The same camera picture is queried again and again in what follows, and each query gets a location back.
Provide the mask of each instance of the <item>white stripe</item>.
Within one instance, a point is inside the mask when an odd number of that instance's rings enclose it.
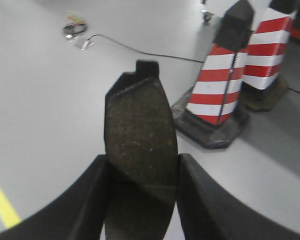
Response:
[[[234,102],[225,104],[223,106],[222,114],[221,115],[232,113],[234,111],[235,107],[237,106],[237,102],[238,101],[234,101]]]
[[[254,65],[254,66],[276,66],[281,64],[284,60],[285,55],[273,55],[273,56],[254,56],[249,55],[246,60],[247,65]]]
[[[228,86],[228,94],[240,91],[241,79],[231,80]],[[197,81],[194,85],[193,94],[225,94],[227,81]]]
[[[278,72],[273,76],[265,76],[265,77],[243,75],[242,80],[246,84],[249,84],[256,89],[264,90],[274,82],[274,80],[277,78],[278,75],[279,75]]]
[[[194,85],[193,94],[224,94],[227,81],[197,81]]]
[[[247,52],[238,52],[236,54],[234,67],[235,68],[243,68],[246,65],[247,55],[248,55]]]
[[[230,69],[234,56],[234,54],[208,55],[202,70]]]
[[[224,104],[222,115],[232,113],[236,105],[237,101]],[[188,103],[186,109],[195,115],[219,116],[221,105]]]
[[[255,33],[252,35],[249,44],[286,44],[289,37],[290,32],[285,30]]]
[[[230,80],[227,93],[233,94],[239,92],[241,90],[241,83],[242,79]]]
[[[269,21],[273,19],[281,19],[290,16],[290,14],[284,14],[282,12],[279,12],[277,10],[273,10],[272,8],[268,7],[265,10],[265,13],[262,17],[262,22]]]

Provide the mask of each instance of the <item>small device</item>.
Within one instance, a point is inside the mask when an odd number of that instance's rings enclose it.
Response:
[[[65,25],[62,29],[62,32],[66,39],[69,41],[73,41],[75,37],[85,33],[88,29],[88,25],[86,20],[81,16],[79,12],[76,11],[68,11],[67,19],[71,21],[71,23]]]

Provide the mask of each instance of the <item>yellow floor line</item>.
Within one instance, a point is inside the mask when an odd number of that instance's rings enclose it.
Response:
[[[6,228],[11,228],[20,223],[21,219],[16,210],[0,188],[0,219]]]

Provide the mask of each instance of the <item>reflective tape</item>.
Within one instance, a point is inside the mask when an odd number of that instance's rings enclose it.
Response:
[[[237,105],[237,101],[223,105],[222,114],[230,114]],[[195,104],[188,103],[186,108],[195,115],[219,116],[221,112],[221,104]]]
[[[246,84],[264,90],[277,78],[295,15],[271,8],[265,11],[249,42],[242,78]]]
[[[243,75],[243,79],[246,84],[249,84],[255,89],[264,90],[274,82],[278,75],[278,72],[272,76],[264,77]]]
[[[213,44],[186,109],[213,125],[228,119],[237,106],[247,51],[235,53]]]

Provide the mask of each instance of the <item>black cone top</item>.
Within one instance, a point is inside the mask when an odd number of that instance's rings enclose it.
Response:
[[[269,7],[283,14],[291,14],[296,10],[297,5],[297,0],[272,0]]]
[[[239,0],[224,14],[213,42],[233,52],[245,48],[250,39],[254,14],[247,0]]]

